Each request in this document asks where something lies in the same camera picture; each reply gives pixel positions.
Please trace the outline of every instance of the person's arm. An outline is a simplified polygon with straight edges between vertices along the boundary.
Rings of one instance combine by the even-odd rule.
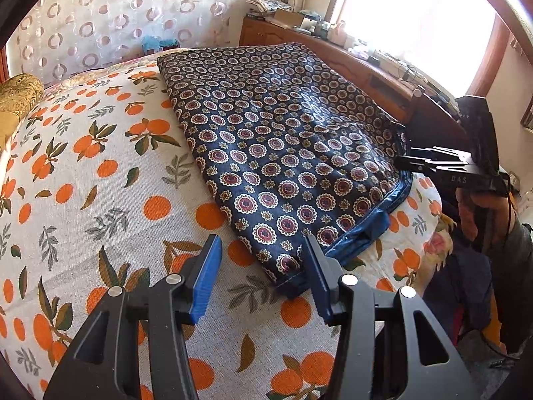
[[[518,351],[533,325],[533,241],[529,230],[520,223],[505,198],[493,194],[468,194],[457,191],[461,228],[474,240],[476,206],[494,211],[494,234],[487,256],[491,259],[492,284],[502,322],[500,340],[507,351]]]

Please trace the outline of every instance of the navy patterned cloth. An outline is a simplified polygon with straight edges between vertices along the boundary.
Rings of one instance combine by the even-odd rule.
[[[303,237],[352,260],[388,227],[411,174],[403,127],[300,44],[158,58],[220,209],[282,293],[306,288]]]

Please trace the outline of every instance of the hand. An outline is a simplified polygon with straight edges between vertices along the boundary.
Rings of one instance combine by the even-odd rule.
[[[478,227],[474,221],[476,206],[494,211],[492,245],[505,239],[505,236],[513,230],[516,212],[511,206],[511,224],[509,225],[509,202],[506,198],[491,192],[469,192],[461,188],[455,191],[455,196],[459,202],[461,229],[468,240],[473,241],[478,235]]]

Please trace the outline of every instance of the window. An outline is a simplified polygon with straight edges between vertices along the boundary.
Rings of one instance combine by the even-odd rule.
[[[495,15],[487,0],[337,0],[331,20],[343,19],[348,34],[460,97],[483,61]]]

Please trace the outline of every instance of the bed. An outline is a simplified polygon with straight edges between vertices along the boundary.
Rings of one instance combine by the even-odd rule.
[[[179,272],[216,233],[224,254],[210,305],[185,328],[199,397],[318,398],[338,329],[324,325],[309,291],[294,300],[278,293],[228,225],[172,111],[161,56],[47,89],[12,140],[2,162],[10,212],[0,216],[0,351],[42,398],[108,287],[134,290]],[[436,254],[451,250],[432,182],[414,175],[389,221],[346,270],[373,287],[410,284],[423,294],[443,262]],[[153,398],[147,329],[139,329],[144,400]]]

